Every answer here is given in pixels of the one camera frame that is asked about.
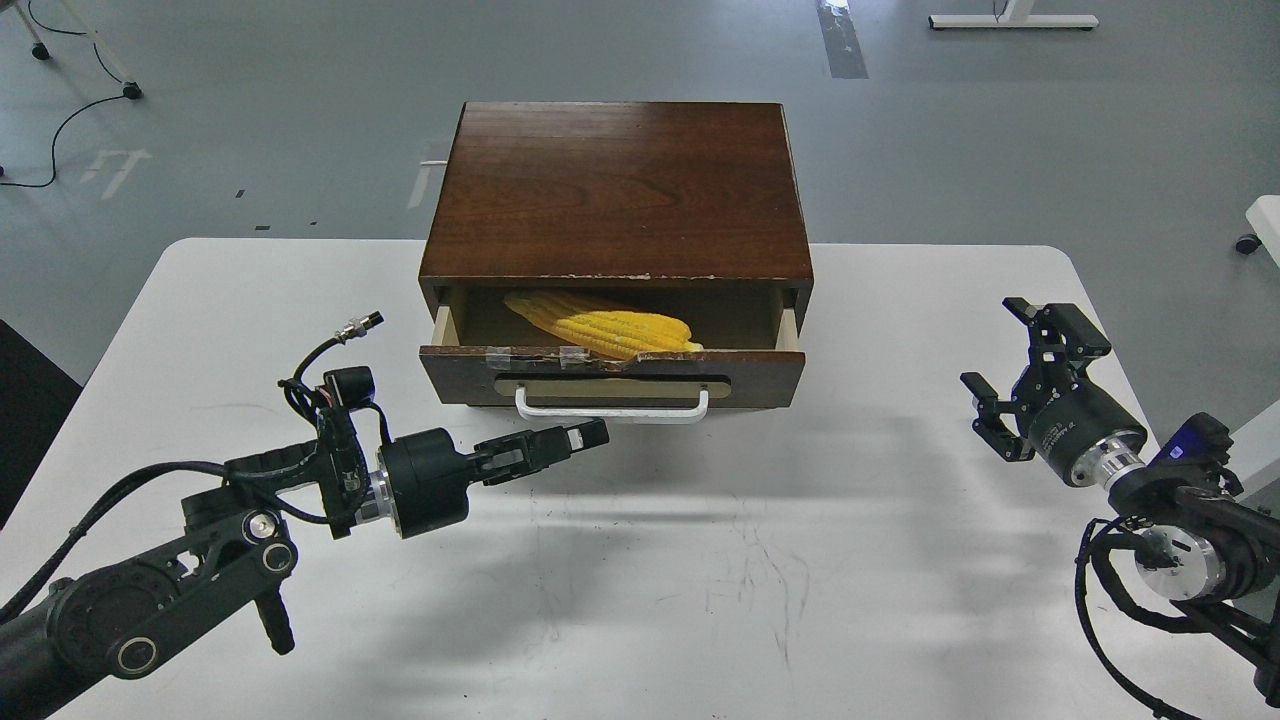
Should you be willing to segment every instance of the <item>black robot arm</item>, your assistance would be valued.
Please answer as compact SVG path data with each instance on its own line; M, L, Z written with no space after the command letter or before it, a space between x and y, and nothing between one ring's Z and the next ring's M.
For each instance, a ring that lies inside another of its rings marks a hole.
M1069 304L1033 306L1006 297L1005 307L1028 329L1028 365L1010 400L1000 400L978 373L960 380L974 397L973 429L1006 461L1041 454L1071 487L1098 486L1119 518L1091 523L1076 557L1076 610L1107 671L1157 717L1190 715L1153 698L1106 659L1084 603L1084 568L1129 618L1171 633L1211 633L1257 670L1254 684L1280 707L1280 621L1249 616L1225 601L1274 582L1280 559L1280 520L1235 502L1242 487L1226 468L1231 439L1207 414L1192 416L1144 464L1143 427L1088 378L1088 365L1111 343ZM1002 415L1012 415L1016 432ZM1094 533L1097 524L1105 529ZM1132 551L1139 575L1181 615L1139 607L1110 565L1110 552Z
M379 322L375 313L347 325L312 351L292 379L280 382L291 407L315 427L316 439L220 465L154 465L106 491L0 609L0 717L47 717L108 675L142 678L250 602L257 605L271 647L280 655L293 650L280 598L280 583L298 560L287 515L328 525L335 539L357 524L390 518L407 538L463 520L472 483L492 486L538 473L609 441L604 421L595 419L507 434L463 455L442 428L393 441L383 418L379 468L369 471L351 414L372 409L381 415L374 405L372 373L333 370L316 388L307 388L301 377L325 348ZM175 470L223 479L220 487L182 501L180 538L78 579L56 580L49 597L27 610L95 521L147 480ZM306 484L319 487L323 515L279 497ZM180 557L195 557L195 566Z

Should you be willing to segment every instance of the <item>white handle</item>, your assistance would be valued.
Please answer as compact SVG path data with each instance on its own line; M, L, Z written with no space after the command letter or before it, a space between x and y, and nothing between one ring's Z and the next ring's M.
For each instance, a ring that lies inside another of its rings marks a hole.
M623 423L653 425L687 425L701 420L710 406L712 396L704 386L698 391L696 407L531 407L525 397L525 386L516 386L516 410L526 420L541 418L605 418Z

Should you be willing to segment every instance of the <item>yellow corn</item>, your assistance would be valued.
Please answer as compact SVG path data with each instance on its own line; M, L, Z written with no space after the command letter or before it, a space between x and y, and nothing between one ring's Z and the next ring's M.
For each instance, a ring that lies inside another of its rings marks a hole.
M513 291L503 299L534 327L608 357L630 360L644 351L696 351L689 325L603 299L564 291Z

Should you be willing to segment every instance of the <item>floor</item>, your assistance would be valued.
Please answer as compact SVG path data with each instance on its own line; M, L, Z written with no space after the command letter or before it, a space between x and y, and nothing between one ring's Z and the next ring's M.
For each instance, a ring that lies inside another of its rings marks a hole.
M831 77L805 0L76 5L146 96L73 120L51 187L0 187L0 318L78 382L179 238L425 237L419 163L467 100L768 100L813 242L1061 249L1157 437L1280 398L1280 266L1233 250L1280 193L1271 0L1037 4L1093 32L931 32L989 8L849 0L865 79ZM38 63L0 14L4 179L47 179L58 124L119 91L84 38L46 42Z

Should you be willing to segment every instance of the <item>wooden box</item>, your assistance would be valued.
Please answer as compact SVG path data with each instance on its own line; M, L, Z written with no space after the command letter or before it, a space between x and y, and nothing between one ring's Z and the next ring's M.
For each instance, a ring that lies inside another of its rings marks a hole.
M420 272L442 402L791 404L813 266L782 106L468 102ZM585 354L502 304L561 288L680 318L699 352Z

